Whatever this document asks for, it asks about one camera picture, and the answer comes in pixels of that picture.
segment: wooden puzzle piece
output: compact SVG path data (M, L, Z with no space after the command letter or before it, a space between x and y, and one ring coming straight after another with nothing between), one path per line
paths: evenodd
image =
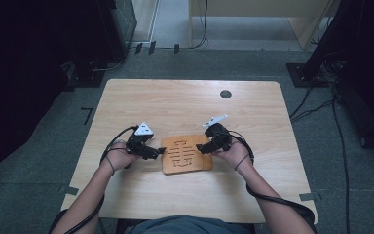
M196 144L208 142L205 135L173 136L162 140L163 172L166 175L212 169L210 154L203 155Z

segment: tabletop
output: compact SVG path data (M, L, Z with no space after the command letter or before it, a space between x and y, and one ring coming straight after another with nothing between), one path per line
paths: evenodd
M226 98L220 94L230 93ZM282 198L318 215L287 109L277 82L214 80L112 79L105 86L70 186L90 181L106 145L120 131L146 122L158 148L165 137L199 135L211 117L227 114L221 124L240 133L254 153L254 167ZM122 135L127 140L131 134ZM76 199L65 195L67 209ZM165 175L161 156L138 160L111 178L101 217L153 219L169 215L220 218L226 222L262 223L263 214L241 176L213 158L210 171Z

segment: person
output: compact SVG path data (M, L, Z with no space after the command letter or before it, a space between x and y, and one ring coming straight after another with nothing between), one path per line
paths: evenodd
M125 148L123 142L112 148ZM253 167L249 152L237 140L232 139L228 151L215 151L213 156L223 159L243 177L247 186L255 193L272 197L280 195L264 180ZM140 156L128 154L125 150L110 150L95 171L89 184L77 197L62 218L53 225L51 233L65 233L89 216L97 207L110 177L118 170L138 160ZM289 206L256 198L266 223L272 233L314 233L309 224ZM98 216L76 233L95 233ZM187 215L148 220L137 225L131 234L138 233L248 233L241 226L225 223L219 219L198 218Z

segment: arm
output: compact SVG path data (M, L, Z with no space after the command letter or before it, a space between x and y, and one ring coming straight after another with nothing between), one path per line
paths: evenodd
M125 148L124 143L116 143L112 148ZM101 200L108 181L113 172L121 170L129 163L140 158L137 155L127 154L125 150L111 150L106 158L99 165L99 168L93 174L88 185L77 197L59 223L56 225L52 233L65 233L76 224L88 217L96 208ZM95 233L98 221L98 214L77 233Z
M253 192L280 197L256 171L250 158L245 156L248 155L247 149L238 141L232 141L229 151L216 151L213 155L225 160L232 168L237 167L237 171ZM305 220L291 207L261 199L257 199L257 202L272 233L314 233Z

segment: white marker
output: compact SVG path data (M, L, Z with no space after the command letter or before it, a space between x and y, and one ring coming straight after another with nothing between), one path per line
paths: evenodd
M135 131L136 136L153 135L153 131L148 127L145 122L142 122L138 129Z
M218 123L218 122L224 120L225 118L227 118L227 114L220 115L218 117L212 117L210 121L208 121L207 123L203 124L203 127L210 127L211 125L213 125L215 123Z

